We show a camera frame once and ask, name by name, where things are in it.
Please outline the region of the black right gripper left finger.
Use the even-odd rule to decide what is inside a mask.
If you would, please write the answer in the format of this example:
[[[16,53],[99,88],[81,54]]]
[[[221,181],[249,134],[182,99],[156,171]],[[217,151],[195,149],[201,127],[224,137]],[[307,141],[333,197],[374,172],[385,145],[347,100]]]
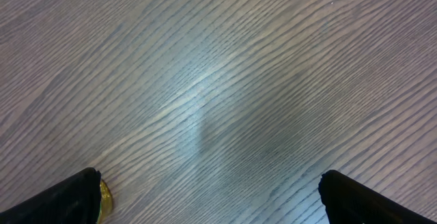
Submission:
[[[1,213],[1,224],[94,224],[101,173],[88,167]]]

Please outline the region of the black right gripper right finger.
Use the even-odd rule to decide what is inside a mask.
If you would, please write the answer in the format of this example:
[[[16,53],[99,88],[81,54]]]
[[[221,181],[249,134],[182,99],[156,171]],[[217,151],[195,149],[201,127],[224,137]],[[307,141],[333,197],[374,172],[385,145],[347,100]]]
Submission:
[[[322,174],[318,192],[330,224],[436,224],[335,170]]]

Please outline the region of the yellow drink bottle grey cap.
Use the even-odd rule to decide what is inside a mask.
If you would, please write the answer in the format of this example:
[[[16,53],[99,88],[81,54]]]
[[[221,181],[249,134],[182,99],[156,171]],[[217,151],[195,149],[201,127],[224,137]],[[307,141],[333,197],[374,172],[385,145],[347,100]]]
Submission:
[[[100,181],[100,210],[97,224],[102,224],[103,221],[113,211],[113,197],[104,180]]]

